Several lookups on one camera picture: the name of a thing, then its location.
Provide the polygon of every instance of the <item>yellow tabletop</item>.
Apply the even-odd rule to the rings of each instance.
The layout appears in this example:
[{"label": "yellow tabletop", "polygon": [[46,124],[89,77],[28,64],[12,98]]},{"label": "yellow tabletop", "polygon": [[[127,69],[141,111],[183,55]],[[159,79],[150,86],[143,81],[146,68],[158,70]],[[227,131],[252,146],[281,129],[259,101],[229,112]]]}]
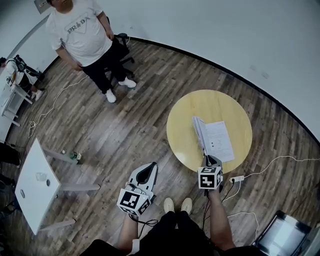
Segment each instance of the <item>yellow tabletop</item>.
[{"label": "yellow tabletop", "polygon": [[223,173],[237,168],[247,157],[252,143],[250,120],[240,104],[219,91],[197,90],[183,96],[171,109],[166,124],[170,147],[181,163],[197,172],[203,156],[193,116],[200,117],[206,124],[225,122],[234,160],[222,164]]}]

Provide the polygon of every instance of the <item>white cable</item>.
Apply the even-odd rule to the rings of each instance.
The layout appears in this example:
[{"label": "white cable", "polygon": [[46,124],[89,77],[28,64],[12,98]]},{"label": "white cable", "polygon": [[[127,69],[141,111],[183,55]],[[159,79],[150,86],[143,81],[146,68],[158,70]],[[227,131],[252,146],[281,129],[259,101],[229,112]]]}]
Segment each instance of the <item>white cable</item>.
[{"label": "white cable", "polygon": [[230,199],[230,198],[233,198],[236,194],[238,194],[238,193],[239,193],[239,191],[240,191],[240,188],[241,188],[241,181],[239,181],[239,188],[238,188],[238,191],[237,191],[234,195],[229,196],[228,198],[224,199],[224,200],[222,201],[222,203],[223,203],[224,201],[227,201],[227,200],[228,200],[228,199]]},{"label": "white cable", "polygon": [[293,160],[295,160],[295,161],[297,161],[297,162],[303,162],[303,161],[307,161],[307,160],[310,160],[310,161],[320,160],[320,158],[316,158],[316,159],[311,158],[311,159],[297,160],[297,159],[295,159],[293,156],[290,156],[290,155],[280,155],[280,156],[276,157],[275,159],[273,159],[263,171],[251,173],[251,174],[245,176],[244,178],[248,178],[249,176],[255,175],[255,174],[262,174],[266,169],[268,169],[268,167],[271,165],[271,163],[272,163],[274,160],[278,159],[278,158],[292,158]]},{"label": "white cable", "polygon": [[243,211],[242,211],[242,212],[238,212],[238,213],[229,215],[229,216],[227,216],[227,217],[229,218],[229,217],[232,217],[232,216],[236,216],[236,215],[238,215],[238,214],[253,214],[253,215],[254,215],[254,218],[255,218],[255,221],[256,221],[255,240],[257,240],[257,237],[258,237],[258,229],[259,229],[259,222],[258,222],[258,220],[257,220],[256,214],[255,214],[253,211],[251,211],[251,212],[243,212]]},{"label": "white cable", "polygon": [[57,99],[59,98],[59,96],[63,93],[63,91],[65,91],[66,89],[70,88],[71,86],[76,86],[76,85],[80,84],[80,83],[81,83],[84,79],[86,79],[87,77],[88,77],[88,76],[82,78],[79,82],[74,83],[74,84],[70,84],[70,85],[68,85],[66,88],[62,89],[62,90],[60,91],[60,93],[58,94],[58,96],[55,98],[55,100],[54,100],[54,102],[53,102],[53,105],[52,105],[52,108],[51,108],[47,113],[41,114],[41,115],[39,116],[38,122],[34,122],[33,120],[30,121],[30,127],[29,127],[29,131],[28,131],[28,138],[29,138],[29,139],[32,137],[32,135],[34,135],[36,126],[37,126],[37,125],[39,124],[39,122],[40,122],[40,118],[47,116],[47,115],[55,108],[56,101],[57,101]]}]

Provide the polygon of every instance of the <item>office chair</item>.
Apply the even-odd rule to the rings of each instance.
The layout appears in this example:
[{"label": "office chair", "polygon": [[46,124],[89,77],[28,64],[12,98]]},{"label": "office chair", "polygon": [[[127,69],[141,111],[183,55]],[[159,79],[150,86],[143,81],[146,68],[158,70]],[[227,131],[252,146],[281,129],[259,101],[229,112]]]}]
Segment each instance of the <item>office chair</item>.
[{"label": "office chair", "polygon": [[[126,37],[127,37],[127,36],[128,36],[128,35],[127,35],[126,33],[115,34],[115,35],[114,35],[114,39],[113,39],[113,43],[119,44],[119,46],[120,46],[120,49],[119,49],[119,51],[118,51],[118,54],[119,54],[120,63],[121,63],[122,65],[125,64],[125,63],[127,63],[127,62],[135,63],[134,58],[132,58],[132,57],[125,58],[125,57],[130,53],[130,50],[129,50],[129,48],[128,48],[128,46],[127,46],[127,42],[126,42]],[[110,71],[110,69],[107,68],[107,67],[104,69],[104,72],[105,72],[105,73],[106,73],[106,72],[109,72],[109,71]],[[124,71],[125,71],[126,73],[130,74],[132,78],[135,77],[135,74],[134,74],[131,70],[124,68]],[[110,82],[112,82],[113,78],[114,78],[114,75],[113,75],[112,72],[111,72]]]}]

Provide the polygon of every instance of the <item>white sneaker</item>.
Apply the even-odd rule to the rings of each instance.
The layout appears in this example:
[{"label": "white sneaker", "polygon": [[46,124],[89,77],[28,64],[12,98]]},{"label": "white sneaker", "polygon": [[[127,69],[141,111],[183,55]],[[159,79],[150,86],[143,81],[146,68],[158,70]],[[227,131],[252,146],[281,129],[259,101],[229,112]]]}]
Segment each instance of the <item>white sneaker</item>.
[{"label": "white sneaker", "polygon": [[128,79],[128,77],[126,77],[126,78],[124,79],[124,81],[118,82],[118,83],[119,83],[119,85],[121,85],[121,86],[128,86],[129,88],[135,88],[135,87],[137,86],[136,82]]},{"label": "white sneaker", "polygon": [[106,96],[106,99],[108,100],[108,102],[110,102],[110,103],[115,103],[117,100],[116,96],[113,94],[111,89],[106,91],[105,96]]},{"label": "white sneaker", "polygon": [[44,94],[44,91],[43,90],[38,90],[34,94],[35,94],[35,101],[37,102],[41,98],[42,94]]},{"label": "white sneaker", "polygon": [[184,199],[182,205],[181,205],[181,212],[186,211],[188,215],[190,215],[192,209],[192,200],[191,198]]},{"label": "white sneaker", "polygon": [[166,198],[163,203],[164,212],[167,214],[168,212],[175,212],[174,201],[171,198]]}]

